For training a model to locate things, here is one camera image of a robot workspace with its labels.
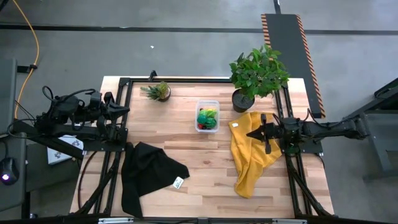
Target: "yellow cable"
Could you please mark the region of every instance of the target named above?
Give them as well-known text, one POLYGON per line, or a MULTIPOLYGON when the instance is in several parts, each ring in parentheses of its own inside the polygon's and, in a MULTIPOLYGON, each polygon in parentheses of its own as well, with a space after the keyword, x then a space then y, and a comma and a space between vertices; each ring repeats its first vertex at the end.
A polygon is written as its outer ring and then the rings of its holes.
MULTIPOLYGON (((22 14, 22 16, 24 17, 26 23, 29 25, 30 30, 31 30, 32 33, 33 33, 33 36, 35 37, 37 53, 36 53, 35 62, 34 62, 33 64, 36 65, 37 60, 39 59, 40 46, 39 46, 39 41, 37 40, 37 36, 36 36, 35 30, 33 30, 32 25, 30 24, 29 20, 26 18, 26 16, 25 16, 24 12, 22 11, 22 9, 19 7, 17 1, 16 1, 16 0, 12 0, 12 1, 14 2, 15 6, 17 6, 19 12, 21 12, 21 14, 22 14)), ((22 84, 22 88, 21 88, 21 90, 20 90, 20 92, 19 92, 19 96, 18 96, 18 100, 17 100, 18 103, 19 103, 19 101, 21 100, 21 96, 22 96, 22 93, 24 92, 25 84, 26 84, 26 82, 28 81, 28 79, 30 78, 30 76, 32 75, 33 70, 34 70, 33 68, 30 68, 30 72, 29 72, 28 76, 26 77, 26 79, 25 79, 25 81, 24 81, 24 84, 22 84)), ((14 114, 15 118, 17 118, 18 108, 19 108, 19 106, 18 106, 18 104, 17 104, 16 107, 15 107, 15 114, 14 114)))

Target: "black cloth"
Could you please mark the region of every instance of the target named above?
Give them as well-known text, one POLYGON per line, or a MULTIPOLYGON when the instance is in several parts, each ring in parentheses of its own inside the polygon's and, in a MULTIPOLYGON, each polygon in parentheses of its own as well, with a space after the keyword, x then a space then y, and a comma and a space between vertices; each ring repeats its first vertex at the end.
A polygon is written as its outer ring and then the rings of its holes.
POLYGON ((122 166, 122 209, 142 218, 139 197, 172 185, 177 177, 189 177, 188 168, 167 157, 163 149, 140 142, 126 144, 122 166))

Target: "black and orange striped ramp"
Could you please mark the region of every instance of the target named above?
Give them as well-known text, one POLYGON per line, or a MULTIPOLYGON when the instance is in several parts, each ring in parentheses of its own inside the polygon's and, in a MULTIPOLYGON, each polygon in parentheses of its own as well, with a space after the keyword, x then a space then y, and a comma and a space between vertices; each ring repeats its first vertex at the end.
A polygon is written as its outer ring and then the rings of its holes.
POLYGON ((326 114, 300 16, 263 14, 261 22, 266 44, 282 52, 279 58, 292 78, 304 79, 314 117, 324 118, 326 114))

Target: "pineapple plant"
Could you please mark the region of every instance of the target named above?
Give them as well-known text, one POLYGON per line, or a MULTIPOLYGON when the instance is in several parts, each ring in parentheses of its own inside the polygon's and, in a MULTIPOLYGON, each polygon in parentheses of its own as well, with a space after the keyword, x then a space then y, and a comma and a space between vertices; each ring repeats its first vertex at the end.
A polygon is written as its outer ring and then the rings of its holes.
POLYGON ((141 90, 147 93, 147 97, 152 100, 166 101, 169 99, 171 89, 166 82, 160 82, 156 86, 141 87, 141 90))

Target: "green plant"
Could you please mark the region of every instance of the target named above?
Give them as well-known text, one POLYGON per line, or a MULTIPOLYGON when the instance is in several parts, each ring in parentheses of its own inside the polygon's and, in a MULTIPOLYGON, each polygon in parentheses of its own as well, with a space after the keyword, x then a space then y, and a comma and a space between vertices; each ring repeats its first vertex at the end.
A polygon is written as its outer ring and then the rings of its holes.
POLYGON ((169 93, 169 86, 166 82, 161 82, 156 86, 141 87, 141 90, 147 93, 148 98, 152 100, 164 99, 169 93))
POLYGON ((287 87, 289 74, 285 65, 278 60, 278 55, 279 51, 267 45, 259 50, 253 49, 247 57, 242 53, 237 61, 229 65, 235 88, 240 88, 242 94, 253 100, 256 95, 265 97, 282 86, 287 87))

